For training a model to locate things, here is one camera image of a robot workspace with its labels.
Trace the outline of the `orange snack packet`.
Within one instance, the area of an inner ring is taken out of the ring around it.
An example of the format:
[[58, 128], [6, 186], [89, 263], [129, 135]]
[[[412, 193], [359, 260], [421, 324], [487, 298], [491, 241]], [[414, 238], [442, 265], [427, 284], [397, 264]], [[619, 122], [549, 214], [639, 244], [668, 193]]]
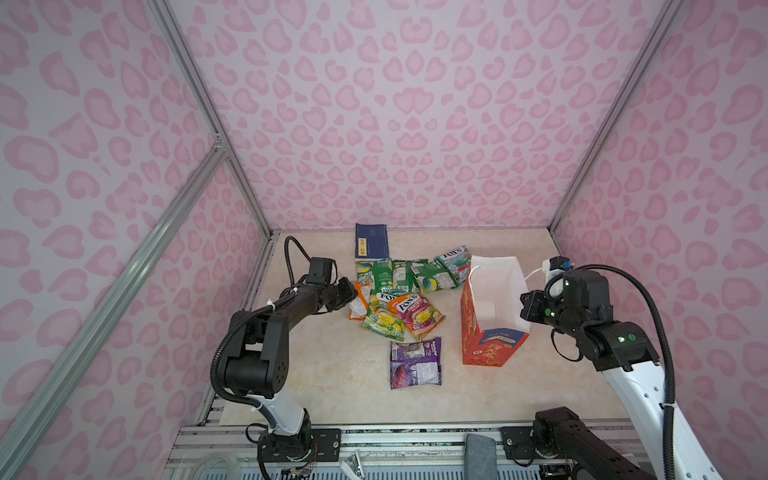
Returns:
[[355, 282], [356, 297], [349, 303], [349, 319], [363, 321], [370, 313], [371, 286]]

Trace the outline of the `yellow green candy packet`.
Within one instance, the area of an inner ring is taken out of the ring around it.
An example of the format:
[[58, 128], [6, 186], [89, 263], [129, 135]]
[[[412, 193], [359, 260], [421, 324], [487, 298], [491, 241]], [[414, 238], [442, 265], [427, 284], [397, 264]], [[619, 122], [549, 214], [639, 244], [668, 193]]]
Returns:
[[398, 342], [405, 338], [404, 322], [386, 308], [369, 311], [363, 320], [363, 328]]

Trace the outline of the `green Fox's spring packet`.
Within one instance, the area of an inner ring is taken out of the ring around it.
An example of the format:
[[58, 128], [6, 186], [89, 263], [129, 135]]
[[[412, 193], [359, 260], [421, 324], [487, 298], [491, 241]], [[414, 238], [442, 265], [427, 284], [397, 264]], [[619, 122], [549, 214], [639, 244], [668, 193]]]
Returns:
[[392, 301], [406, 295], [410, 295], [410, 292], [399, 289], [372, 290], [368, 305], [371, 311], [388, 309]]

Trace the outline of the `red white paper bag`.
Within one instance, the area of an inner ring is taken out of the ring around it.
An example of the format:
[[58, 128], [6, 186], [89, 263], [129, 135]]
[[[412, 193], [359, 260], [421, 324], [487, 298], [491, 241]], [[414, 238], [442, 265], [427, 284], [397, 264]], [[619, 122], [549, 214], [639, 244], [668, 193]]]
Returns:
[[463, 364], [502, 367], [522, 347], [531, 330], [521, 317], [527, 291], [516, 257], [472, 257], [461, 296]]

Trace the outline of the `purple snack packet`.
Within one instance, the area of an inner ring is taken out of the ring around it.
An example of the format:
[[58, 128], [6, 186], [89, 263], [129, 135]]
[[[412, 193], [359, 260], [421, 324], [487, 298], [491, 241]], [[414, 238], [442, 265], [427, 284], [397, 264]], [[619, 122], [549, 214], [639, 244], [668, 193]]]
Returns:
[[442, 339], [415, 343], [390, 343], [390, 388], [441, 385]]

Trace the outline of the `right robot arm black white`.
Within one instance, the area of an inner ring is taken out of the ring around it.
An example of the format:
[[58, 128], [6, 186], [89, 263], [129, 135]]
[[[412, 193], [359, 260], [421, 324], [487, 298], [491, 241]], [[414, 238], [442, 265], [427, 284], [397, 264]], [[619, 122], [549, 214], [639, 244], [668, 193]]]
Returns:
[[[657, 338], [636, 323], [615, 319], [607, 273], [627, 280], [649, 309]], [[531, 446], [541, 456], [563, 455], [595, 479], [718, 479], [677, 404], [673, 355], [649, 290], [619, 268], [587, 264], [563, 270], [545, 286], [521, 294], [523, 320], [547, 325], [575, 341], [620, 400], [652, 470], [635, 466], [597, 437], [567, 407], [536, 413]]]

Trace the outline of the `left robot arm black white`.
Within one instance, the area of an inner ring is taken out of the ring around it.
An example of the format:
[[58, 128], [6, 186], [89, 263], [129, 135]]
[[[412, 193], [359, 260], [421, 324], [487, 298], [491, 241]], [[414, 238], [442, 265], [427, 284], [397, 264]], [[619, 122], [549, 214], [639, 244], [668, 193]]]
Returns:
[[239, 311], [217, 347], [210, 366], [211, 386], [219, 397], [248, 405], [268, 422], [266, 444], [293, 458], [311, 448], [311, 420], [285, 388], [291, 330], [308, 316], [341, 309], [357, 297], [353, 283], [299, 283], [273, 303]]

